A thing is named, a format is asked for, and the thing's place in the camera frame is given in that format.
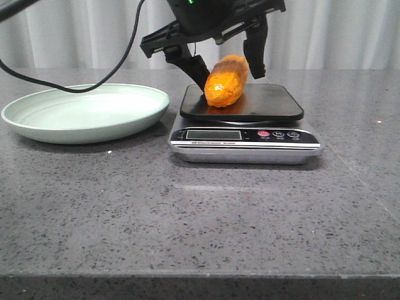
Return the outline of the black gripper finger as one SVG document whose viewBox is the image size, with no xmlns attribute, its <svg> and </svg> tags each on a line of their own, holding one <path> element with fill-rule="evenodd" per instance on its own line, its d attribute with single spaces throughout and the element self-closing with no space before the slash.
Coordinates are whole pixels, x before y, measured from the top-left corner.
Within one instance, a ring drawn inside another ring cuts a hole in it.
<svg viewBox="0 0 400 300">
<path fill-rule="evenodd" d="M 264 65 L 264 50 L 267 39 L 266 16 L 260 16 L 258 22 L 247 28 L 245 33 L 246 40 L 243 42 L 243 51 L 249 70 L 254 79 L 263 78 L 266 74 Z"/>
<path fill-rule="evenodd" d="M 181 69 L 204 91 L 210 72 L 200 55 L 192 56 L 187 44 L 167 47 L 164 55 L 167 63 Z"/>
</svg>

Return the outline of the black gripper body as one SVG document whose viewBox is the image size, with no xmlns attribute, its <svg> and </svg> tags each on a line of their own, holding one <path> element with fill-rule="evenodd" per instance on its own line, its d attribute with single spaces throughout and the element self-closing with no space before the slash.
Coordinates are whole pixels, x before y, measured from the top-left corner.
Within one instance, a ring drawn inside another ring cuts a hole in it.
<svg viewBox="0 0 400 300">
<path fill-rule="evenodd" d="M 260 16 L 286 10 L 284 1 L 169 1 L 176 20 L 145 36 L 141 49 L 147 57 L 176 45 L 214 39 L 223 44 L 245 32 Z"/>
</svg>

